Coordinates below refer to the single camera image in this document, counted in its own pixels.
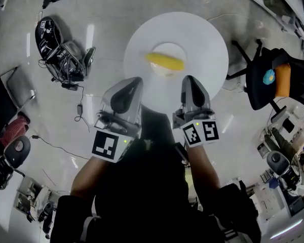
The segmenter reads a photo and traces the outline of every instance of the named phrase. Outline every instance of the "white glossy floor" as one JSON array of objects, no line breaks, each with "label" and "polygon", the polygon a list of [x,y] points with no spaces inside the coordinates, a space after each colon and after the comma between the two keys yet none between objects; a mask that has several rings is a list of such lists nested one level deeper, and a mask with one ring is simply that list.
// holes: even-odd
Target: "white glossy floor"
[{"label": "white glossy floor", "polygon": [[[17,96],[22,100],[29,89],[36,91],[36,99],[25,109],[31,118],[28,136],[38,134],[55,146],[90,157],[92,134],[84,122],[73,120],[82,90],[73,92],[61,88],[60,84],[51,82],[49,72],[37,63],[40,55],[34,40],[34,26],[41,8],[42,0],[8,0],[5,10],[0,10],[0,73],[21,65],[22,72],[15,83]],[[255,53],[255,38],[261,38],[269,49],[284,48],[290,55],[301,57],[300,41],[282,33],[276,21],[251,0],[62,0],[50,4],[43,16],[54,15],[64,23],[60,27],[65,39],[72,37],[85,47],[87,27],[94,25],[92,44],[96,53],[89,79],[82,83],[85,87],[84,117],[90,125],[96,121],[103,93],[124,78],[123,57],[131,35],[148,19],[173,11],[189,12],[205,19],[229,14],[210,20],[226,42],[229,73],[245,67],[230,44],[232,39],[238,40],[250,57]],[[26,51],[28,33],[29,57]],[[243,83],[235,79],[225,82],[223,87],[232,89],[237,82]],[[220,132],[230,116],[234,116],[220,141],[205,147],[223,185],[236,176],[247,185],[253,184],[267,169],[256,147],[272,109],[267,106],[253,111],[247,94],[239,91],[221,90],[211,102]],[[293,105],[291,99],[282,100],[280,105],[286,103]],[[75,157],[73,163],[70,157],[41,140],[31,140],[31,153],[20,170],[52,190],[68,192],[78,168],[86,161]]]}]

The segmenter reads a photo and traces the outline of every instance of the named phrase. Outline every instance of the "office chair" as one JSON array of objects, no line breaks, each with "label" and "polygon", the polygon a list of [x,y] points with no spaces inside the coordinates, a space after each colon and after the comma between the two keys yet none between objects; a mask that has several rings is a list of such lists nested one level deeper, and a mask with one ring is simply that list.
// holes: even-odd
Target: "office chair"
[{"label": "office chair", "polygon": [[[35,94],[32,91],[30,97],[23,102],[22,104],[18,104],[16,98],[13,96],[9,88],[9,83],[11,82],[11,78],[13,77],[14,73],[17,71],[18,67],[10,69],[0,75],[0,133],[3,128],[10,122],[10,120],[20,112],[28,102],[35,98]],[[6,87],[1,80],[1,77],[5,74],[11,73],[9,76]]]},{"label": "office chair", "polygon": [[271,104],[276,114],[271,122],[276,122],[283,116],[286,106],[282,109],[274,102],[276,93],[276,82],[269,85],[263,83],[263,76],[269,69],[275,70],[281,64],[289,63],[291,67],[289,97],[304,105],[304,60],[292,58],[284,49],[269,50],[262,47],[261,40],[257,39],[258,48],[251,61],[237,41],[233,40],[232,45],[236,46],[247,62],[247,67],[233,75],[227,75],[226,80],[246,75],[245,92],[248,94],[252,109],[259,110],[267,104]]}]

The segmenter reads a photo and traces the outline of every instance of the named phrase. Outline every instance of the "orange object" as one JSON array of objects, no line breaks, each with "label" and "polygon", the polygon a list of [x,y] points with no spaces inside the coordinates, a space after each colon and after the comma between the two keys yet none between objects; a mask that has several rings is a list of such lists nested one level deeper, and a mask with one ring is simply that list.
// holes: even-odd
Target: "orange object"
[{"label": "orange object", "polygon": [[276,97],[289,97],[290,72],[291,69],[288,63],[276,67]]}]

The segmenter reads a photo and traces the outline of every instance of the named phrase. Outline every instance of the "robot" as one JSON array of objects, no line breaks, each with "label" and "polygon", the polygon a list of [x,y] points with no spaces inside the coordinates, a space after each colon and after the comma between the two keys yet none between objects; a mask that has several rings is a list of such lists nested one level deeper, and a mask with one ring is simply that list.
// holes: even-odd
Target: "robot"
[{"label": "robot", "polygon": [[[116,163],[123,158],[134,139],[139,138],[142,93],[140,77],[123,80],[106,91],[95,124],[93,156]],[[181,103],[181,108],[173,113],[173,128],[183,130],[189,147],[219,140],[209,95],[191,75],[182,81]]]},{"label": "robot", "polygon": [[[121,161],[132,142],[140,137],[142,93],[140,77],[123,80],[106,91],[97,114],[92,156],[113,163]],[[182,81],[181,104],[173,113],[172,127],[183,131],[186,145],[196,147],[219,140],[209,95],[191,75]],[[245,191],[231,184],[219,189],[212,201],[212,218],[222,232],[223,242],[261,241],[258,212]]]}]

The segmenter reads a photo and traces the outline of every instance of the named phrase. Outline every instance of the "white desk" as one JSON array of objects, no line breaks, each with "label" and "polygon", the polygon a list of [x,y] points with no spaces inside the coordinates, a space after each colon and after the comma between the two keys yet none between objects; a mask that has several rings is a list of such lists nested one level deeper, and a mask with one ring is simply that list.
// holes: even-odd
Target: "white desk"
[{"label": "white desk", "polygon": [[[156,74],[145,59],[145,54],[164,43],[176,44],[185,52],[185,70],[169,77]],[[142,104],[169,117],[181,106],[186,75],[197,78],[212,99],[222,87],[228,67],[227,48],[215,27],[199,16],[180,12],[158,15],[140,26],[124,57],[125,77],[143,79]]]}]

